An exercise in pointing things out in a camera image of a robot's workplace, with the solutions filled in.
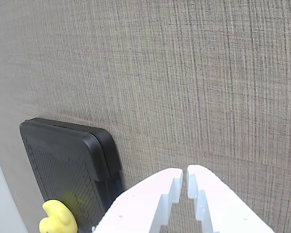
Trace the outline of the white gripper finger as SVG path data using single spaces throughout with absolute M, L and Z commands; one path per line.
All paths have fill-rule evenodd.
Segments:
M 203 233 L 272 233 L 270 228 L 219 177 L 206 167 L 187 167 L 188 198 Z
M 112 203 L 96 233 L 158 233 L 179 202 L 183 170 L 168 168 L 142 180 Z

